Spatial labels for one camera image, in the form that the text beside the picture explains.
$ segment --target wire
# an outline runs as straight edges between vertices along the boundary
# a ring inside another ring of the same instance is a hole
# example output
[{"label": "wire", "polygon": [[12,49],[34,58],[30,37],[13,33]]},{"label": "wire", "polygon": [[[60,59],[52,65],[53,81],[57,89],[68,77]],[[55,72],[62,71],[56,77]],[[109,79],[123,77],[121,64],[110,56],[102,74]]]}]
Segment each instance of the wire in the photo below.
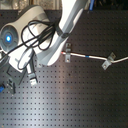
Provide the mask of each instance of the wire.
[{"label": "wire", "polygon": [[[107,58],[104,58],[104,57],[98,57],[98,56],[87,56],[87,55],[82,55],[82,54],[77,54],[77,53],[70,53],[72,56],[78,56],[78,57],[86,57],[86,58],[91,58],[91,59],[98,59],[98,60],[108,60]],[[119,62],[122,62],[122,61],[125,61],[125,60],[128,60],[128,57],[125,57],[125,58],[122,58],[122,59],[119,59],[119,60],[109,60],[111,63],[119,63]]]},{"label": "wire", "polygon": [[77,53],[70,53],[72,56],[78,56],[78,57],[86,57],[86,58],[92,58],[92,59],[98,59],[98,60],[107,60],[107,58],[104,57],[97,57],[97,56],[87,56],[87,55],[82,55],[82,54],[77,54]]},{"label": "wire", "polygon": [[[32,30],[30,29],[30,26],[31,25],[37,25],[37,24],[45,24],[47,25],[47,27],[38,35],[35,35]],[[55,26],[56,26],[56,22],[43,22],[43,21],[39,21],[39,20],[33,20],[33,21],[30,21],[28,23],[27,26],[25,26],[21,32],[21,40],[23,42],[23,44],[27,47],[27,50],[25,50],[25,52],[23,53],[22,57],[20,58],[20,61],[18,62],[18,69],[21,70],[23,68],[25,68],[28,63],[30,62],[31,59],[28,60],[28,62],[22,67],[20,68],[19,67],[19,63],[21,62],[21,59],[24,57],[25,53],[31,49],[31,48],[35,48],[35,47],[39,47],[40,50],[47,50],[49,49],[49,47],[51,46],[51,43],[52,43],[52,39],[53,39],[53,35],[55,33]],[[33,36],[31,39],[28,39],[27,41],[24,41],[23,39],[23,33],[25,31],[25,29],[28,28],[29,32],[31,33],[31,35]],[[40,47],[40,45],[47,39],[51,38],[50,42],[49,42],[49,45],[45,48],[45,49],[42,49]]]},{"label": "wire", "polygon": [[111,63],[119,63],[119,62],[125,61],[125,60],[128,60],[128,57],[125,57],[125,58],[122,58],[122,59],[119,59],[119,60],[115,60],[115,61],[111,61]]}]

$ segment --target perforated metal table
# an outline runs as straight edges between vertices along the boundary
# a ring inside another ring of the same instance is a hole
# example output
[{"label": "perforated metal table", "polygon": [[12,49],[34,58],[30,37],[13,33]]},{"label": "perforated metal table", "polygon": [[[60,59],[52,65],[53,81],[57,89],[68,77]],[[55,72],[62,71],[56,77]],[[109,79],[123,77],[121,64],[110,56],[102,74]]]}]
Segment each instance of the perforated metal table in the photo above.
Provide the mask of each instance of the perforated metal table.
[{"label": "perforated metal table", "polygon": [[[51,21],[61,11],[46,11]],[[0,26],[13,21],[16,11],[0,11]],[[117,59],[128,56],[127,11],[84,11],[67,41],[72,52]],[[36,67],[38,85],[31,87],[27,74],[12,97],[0,93],[2,128],[128,128],[128,61],[106,71],[103,61],[63,55],[52,66]],[[6,81],[0,72],[0,83]]]}]

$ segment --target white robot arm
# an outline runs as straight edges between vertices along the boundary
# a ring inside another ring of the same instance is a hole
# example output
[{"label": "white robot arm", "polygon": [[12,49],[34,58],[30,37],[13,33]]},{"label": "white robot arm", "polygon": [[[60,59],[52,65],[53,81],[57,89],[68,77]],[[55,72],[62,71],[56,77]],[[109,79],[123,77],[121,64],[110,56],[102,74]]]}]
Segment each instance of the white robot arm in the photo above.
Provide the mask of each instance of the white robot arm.
[{"label": "white robot arm", "polygon": [[[28,73],[31,73],[29,61],[34,53],[39,63],[46,66],[54,64],[87,2],[88,0],[62,0],[62,17],[56,26],[49,23],[42,7],[25,8],[15,22],[8,23],[1,29],[0,46],[9,56],[9,64],[19,72],[27,67]],[[53,26],[54,33],[47,36]]]}]

